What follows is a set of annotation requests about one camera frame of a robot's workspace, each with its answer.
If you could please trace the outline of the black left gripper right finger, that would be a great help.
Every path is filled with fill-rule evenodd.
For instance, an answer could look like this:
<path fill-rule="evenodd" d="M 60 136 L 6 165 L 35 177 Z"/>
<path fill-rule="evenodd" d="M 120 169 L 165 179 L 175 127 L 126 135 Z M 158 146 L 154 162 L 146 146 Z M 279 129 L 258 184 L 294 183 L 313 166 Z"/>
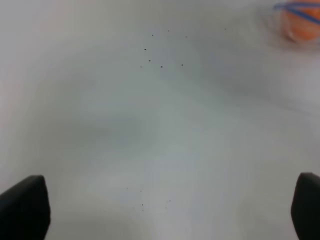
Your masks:
<path fill-rule="evenodd" d="M 312 172 L 299 175 L 290 209 L 294 230 L 300 240 L 320 238 L 320 177 Z"/>

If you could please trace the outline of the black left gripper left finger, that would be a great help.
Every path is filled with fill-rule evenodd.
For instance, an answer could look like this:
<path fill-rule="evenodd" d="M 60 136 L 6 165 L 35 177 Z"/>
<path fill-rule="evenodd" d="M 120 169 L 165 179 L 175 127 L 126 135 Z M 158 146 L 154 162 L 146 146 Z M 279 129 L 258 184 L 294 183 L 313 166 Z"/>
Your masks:
<path fill-rule="evenodd" d="M 0 238 L 43 240 L 51 223 L 46 181 L 31 175 L 0 195 Z"/>

